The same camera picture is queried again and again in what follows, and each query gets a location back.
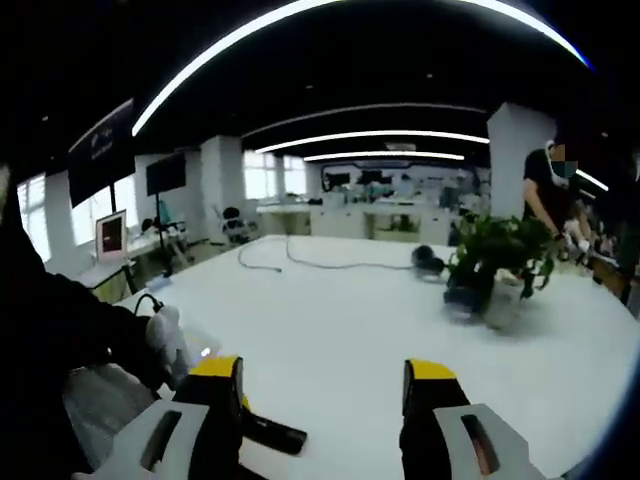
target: monitor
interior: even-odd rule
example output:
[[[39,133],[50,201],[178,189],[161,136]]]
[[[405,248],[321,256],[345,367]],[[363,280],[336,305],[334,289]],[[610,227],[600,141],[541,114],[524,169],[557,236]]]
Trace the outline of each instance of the monitor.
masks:
[[[122,210],[96,221],[96,256],[99,263],[127,256],[127,212]]]
[[[187,184],[187,161],[183,153],[171,155],[147,167],[147,195],[157,195]]]
[[[362,183],[368,185],[371,182],[382,183],[382,170],[364,170],[362,172]]]
[[[327,181],[329,183],[329,190],[333,190],[333,187],[341,187],[342,185],[349,185],[349,183],[351,182],[351,174],[327,173]]]

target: curved led light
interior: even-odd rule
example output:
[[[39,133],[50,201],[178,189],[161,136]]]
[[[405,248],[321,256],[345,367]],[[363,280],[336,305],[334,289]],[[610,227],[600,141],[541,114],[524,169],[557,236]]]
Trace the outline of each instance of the curved led light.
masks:
[[[355,157],[428,157],[428,158],[446,158],[447,160],[464,160],[463,155],[453,155],[452,153],[433,153],[433,152],[391,152],[383,150],[381,152],[347,152],[347,153],[330,153],[328,155],[314,155],[313,157],[305,157],[305,162],[313,162],[315,160],[333,160],[336,158],[355,158]]]
[[[576,174],[580,175],[582,178],[584,178],[585,180],[589,180],[591,183],[593,183],[594,185],[600,187],[601,189],[603,189],[605,192],[609,191],[609,187],[607,187],[604,183],[602,183],[600,180],[596,180],[595,178],[593,178],[591,175],[589,175],[588,173],[583,172],[582,170],[578,169],[576,171]]]
[[[299,117],[288,118],[281,120],[265,127],[260,127],[255,130],[251,130],[242,135],[242,138],[247,138],[256,133],[264,132],[272,128],[281,127],[282,125],[288,125],[290,123],[301,122],[303,120],[310,120],[312,118],[327,117],[329,115],[337,115],[339,113],[347,112],[361,112],[365,110],[375,110],[382,108],[440,108],[446,110],[459,110],[461,112],[473,112],[473,113],[487,113],[486,110],[476,107],[467,107],[464,105],[449,105],[446,103],[416,103],[416,102],[400,102],[400,103],[371,103],[368,105],[356,105],[353,107],[333,108],[331,110],[323,110],[321,112],[310,113],[308,115],[301,115]]]
[[[336,133],[334,135],[321,135],[319,137],[304,138],[302,140],[294,140],[293,142],[280,143],[278,145],[272,145],[270,147],[261,148],[256,150],[256,153],[267,153],[274,150],[280,150],[281,148],[295,147],[297,145],[305,145],[307,143],[326,142],[328,140],[342,140],[345,138],[361,138],[361,137],[399,137],[399,136],[411,136],[411,137],[439,137],[439,138],[451,138],[454,140],[466,140],[468,142],[477,143],[489,143],[488,138],[474,137],[473,135],[462,135],[460,133],[449,132],[432,132],[429,130],[371,130],[368,132],[349,132],[349,133]]]
[[[479,7],[488,8],[489,10],[493,10],[494,12],[502,13],[508,17],[513,18],[514,20],[518,20],[519,22],[524,23],[525,25],[529,25],[531,28],[539,31],[547,38],[553,40],[562,48],[567,50],[571,55],[580,60],[586,67],[591,68],[589,62],[586,58],[584,58],[578,50],[569,43],[569,41],[556,32],[549,25],[541,22],[535,17],[532,17],[528,13],[523,12],[522,10],[518,10],[511,5],[507,5],[506,3],[498,2],[497,0],[456,0],[458,2],[464,3],[472,3],[474,5],[478,5]]]
[[[274,23],[279,22],[287,17],[291,17],[301,12],[305,12],[307,10],[311,10],[312,8],[321,7],[323,5],[327,5],[330,3],[336,3],[346,0],[298,0],[296,2],[290,3],[289,5],[285,5],[284,7],[280,7],[272,12],[266,13],[261,17],[252,20],[251,22],[243,25],[242,27],[234,30],[226,37],[221,38],[216,43],[207,48],[204,52],[198,55],[194,60],[192,60],[186,67],[184,67],[180,73],[178,73],[165,87],[160,91],[160,93],[151,101],[149,106],[142,112],[140,118],[136,121],[131,129],[131,134],[135,137],[142,127],[149,121],[151,116],[160,108],[167,98],[187,80],[191,75],[193,75],[196,71],[200,69],[203,65],[205,65],[209,60],[218,56],[220,53],[224,52],[228,48],[232,47],[240,40],[248,37],[252,33],[255,33],[263,28],[268,27],[269,25],[273,25]],[[518,10],[515,7],[510,5],[506,5],[497,0],[456,0],[465,3],[472,3],[474,5],[478,5],[480,7],[488,8],[498,13],[502,13],[503,15],[507,15],[519,22],[522,22],[526,25],[529,25],[531,28],[541,32],[546,35],[548,38],[568,50],[572,55],[574,55],[578,60],[580,60],[583,64],[589,67],[587,60],[566,40],[562,35],[553,30],[548,25],[544,24],[540,20],[532,17],[528,13],[525,13],[521,10]]]
[[[593,193],[589,193],[586,190],[582,190],[580,189],[579,192],[587,197],[589,197],[591,200],[595,200],[596,196]]]
[[[135,137],[140,129],[144,127],[145,123],[149,121],[151,115],[153,115],[160,105],[162,105],[167,98],[180,86],[182,83],[200,69],[205,63],[212,58],[216,57],[220,53],[224,52],[229,47],[238,43],[243,38],[248,37],[252,33],[262,30],[269,25],[273,25],[280,20],[295,15],[312,8],[321,7],[329,3],[341,2],[342,0],[298,0],[297,2],[290,3],[284,7],[280,7],[272,12],[266,13],[261,17],[243,25],[242,27],[234,30],[226,37],[218,40],[216,43],[207,48],[204,52],[198,55],[194,60],[184,67],[178,75],[176,75],[167,85],[160,91],[158,96],[154,98],[149,106],[142,112],[138,121],[133,125],[131,134]]]

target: wall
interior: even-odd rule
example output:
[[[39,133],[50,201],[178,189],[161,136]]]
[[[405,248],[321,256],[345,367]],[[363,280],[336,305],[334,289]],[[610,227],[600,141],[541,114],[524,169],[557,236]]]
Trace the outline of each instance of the wall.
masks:
[[[305,174],[307,176],[307,195],[309,198],[318,198],[322,192],[322,167],[318,163],[305,162]]]
[[[202,202],[207,234],[212,242],[227,240],[219,217],[225,208],[236,207],[250,216],[244,198],[242,155],[239,138],[217,136],[200,146]]]
[[[144,218],[155,216],[156,208],[155,198],[147,196],[146,167],[165,156],[165,154],[142,155],[135,159],[134,183],[140,222]],[[199,152],[186,153],[186,175],[187,185],[162,194],[162,199],[176,219],[182,217],[187,222],[189,240],[196,242],[207,237],[200,183],[202,165]],[[91,257],[93,242],[80,246],[75,244],[69,199],[69,177],[66,171],[45,179],[45,215],[51,249],[51,259],[45,264],[47,271],[73,278],[89,269],[93,265]]]
[[[540,112],[504,103],[487,122],[491,152],[491,213],[521,217],[524,163],[555,135],[555,122]]]
[[[156,216],[155,197],[147,195],[147,167],[168,154],[140,155],[136,157],[136,203],[138,218],[142,222],[145,218]],[[200,152],[185,153],[187,184],[170,192],[160,194],[160,198],[167,204],[176,220],[184,220],[189,231],[189,241],[197,242],[206,238],[204,203],[202,186],[202,164]]]

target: black sleeve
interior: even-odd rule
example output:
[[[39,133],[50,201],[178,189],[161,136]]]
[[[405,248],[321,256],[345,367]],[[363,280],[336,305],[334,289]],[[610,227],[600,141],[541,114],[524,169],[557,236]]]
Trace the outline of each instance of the black sleeve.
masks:
[[[45,288],[55,295],[56,309],[70,329],[63,337],[72,347],[69,365],[117,363],[149,389],[160,388],[166,373],[146,342],[148,317],[101,302],[84,285],[62,275],[46,275]]]
[[[527,157],[524,164],[524,178],[540,185],[549,177],[549,165],[543,150],[536,150]]]
[[[7,349],[46,352],[57,381],[73,368],[112,362],[157,390],[165,373],[146,343],[148,318],[101,302],[82,284],[46,272],[22,228],[15,189],[9,191],[3,217],[0,309],[25,319],[10,325]]]

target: green leaves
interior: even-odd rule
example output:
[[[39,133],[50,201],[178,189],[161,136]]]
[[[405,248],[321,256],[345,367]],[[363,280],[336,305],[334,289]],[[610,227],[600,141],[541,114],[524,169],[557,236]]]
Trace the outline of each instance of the green leaves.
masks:
[[[469,286],[490,297],[498,269],[506,269],[524,282],[521,298],[530,298],[537,277],[549,283],[554,261],[549,250],[553,238],[537,219],[519,220],[483,216],[475,221],[463,219],[460,245],[448,268],[457,285]]]

